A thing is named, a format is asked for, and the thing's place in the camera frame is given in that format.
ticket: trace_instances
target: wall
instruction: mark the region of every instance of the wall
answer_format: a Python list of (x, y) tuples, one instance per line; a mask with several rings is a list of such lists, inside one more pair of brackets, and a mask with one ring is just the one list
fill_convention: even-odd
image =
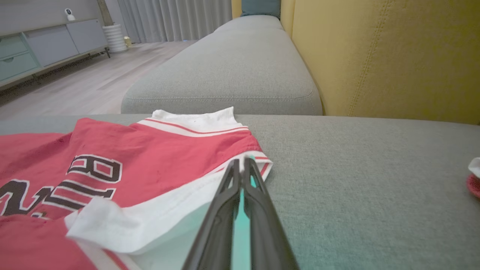
[(66, 23), (66, 8), (77, 20), (102, 18), (96, 0), (0, 0), (0, 36)]

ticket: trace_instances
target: red stripe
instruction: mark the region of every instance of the red stripe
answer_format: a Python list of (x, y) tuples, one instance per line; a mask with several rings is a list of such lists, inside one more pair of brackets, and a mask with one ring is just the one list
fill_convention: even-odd
[(246, 127), (246, 126), (242, 126), (242, 127), (236, 127), (236, 128), (227, 129), (227, 130), (220, 130), (220, 131), (212, 131), (212, 132), (198, 132), (198, 131), (194, 131), (194, 130), (188, 129), (188, 128), (184, 127), (184, 126), (177, 125), (177, 124), (173, 124), (173, 123), (167, 123), (167, 122), (162, 122), (162, 121), (153, 120), (153, 119), (144, 119), (144, 120), (147, 120), (147, 121), (152, 121), (152, 122), (157, 122), (157, 123), (160, 123), (160, 124), (165, 124), (165, 125), (171, 125), (171, 126), (175, 126), (175, 127), (178, 127), (178, 128), (184, 129), (184, 130), (186, 130), (186, 131), (190, 131), (190, 132), (192, 132), (192, 133), (197, 133), (197, 134), (211, 134), (211, 133), (219, 133), (219, 132), (232, 131), (232, 130), (241, 129), (241, 128), (248, 128), (248, 127)]
[(115, 253), (111, 252), (110, 250), (106, 250), (106, 249), (102, 249), (106, 254), (107, 256), (110, 257), (110, 259), (113, 260), (113, 262), (115, 262), (115, 264), (122, 270), (129, 270), (128, 267), (122, 262), (122, 260), (120, 260), (117, 255), (115, 255)]
[(264, 172), (267, 170), (267, 167), (268, 167), (268, 163), (265, 163), (264, 164), (264, 167), (262, 168), (262, 171), (260, 172), (260, 175), (263, 177), (264, 176)]

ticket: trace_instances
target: teal pillow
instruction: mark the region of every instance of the teal pillow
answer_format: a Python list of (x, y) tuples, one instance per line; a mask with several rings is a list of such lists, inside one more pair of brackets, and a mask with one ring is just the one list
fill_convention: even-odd
[(271, 15), (280, 19), (280, 0), (242, 0), (242, 16)]

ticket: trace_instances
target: white vase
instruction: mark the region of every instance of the white vase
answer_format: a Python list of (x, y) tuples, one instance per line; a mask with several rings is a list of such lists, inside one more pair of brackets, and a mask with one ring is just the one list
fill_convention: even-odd
[(108, 47), (111, 53), (124, 52), (128, 50), (123, 34), (121, 32), (121, 25), (104, 26), (103, 33), (108, 41)]

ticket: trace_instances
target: jersey lettering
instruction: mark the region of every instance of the jersey lettering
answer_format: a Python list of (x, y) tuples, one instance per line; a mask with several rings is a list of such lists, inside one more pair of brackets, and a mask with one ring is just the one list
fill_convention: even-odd
[[(118, 183), (121, 180), (122, 163), (116, 160), (109, 160), (96, 155), (80, 155), (76, 156), (66, 174), (79, 173), (86, 175), (97, 181), (108, 184)], [(71, 211), (78, 210), (86, 205), (71, 197), (61, 196), (58, 194), (60, 190), (74, 192), (81, 196), (93, 198), (100, 196), (106, 199), (112, 199), (116, 188), (97, 189), (88, 185), (73, 181), (63, 180), (58, 186), (44, 186), (32, 196), (34, 199), (28, 206), (24, 206), (25, 196), (28, 193), (30, 182), (27, 180), (12, 179), (4, 186), (0, 187), (0, 203), (4, 202), (1, 216), (9, 216), (13, 214), (28, 214), (39, 203), (52, 205)], [(46, 213), (34, 212), (32, 217), (45, 218)]]
[(57, 187), (55, 187), (53, 192), (51, 192), (43, 200), (42, 204), (53, 205), (56, 207), (60, 207), (60, 208), (64, 208), (72, 211), (78, 210), (86, 205), (85, 203), (79, 202), (72, 198), (56, 195), (55, 191), (60, 189), (72, 191), (90, 198), (99, 196), (106, 199), (112, 199), (113, 194), (115, 193), (115, 188), (95, 189), (72, 180), (63, 180)]
[(80, 155), (73, 159), (67, 174), (80, 173), (105, 183), (117, 183), (121, 180), (121, 169), (122, 164), (116, 160), (95, 155)]
[(35, 195), (34, 201), (27, 207), (24, 206), (25, 196), (28, 192), (29, 181), (13, 179), (4, 186), (0, 187), (0, 201), (5, 198), (5, 204), (1, 211), (1, 216), (10, 216), (14, 214), (27, 214), (53, 190), (52, 186), (42, 187)]

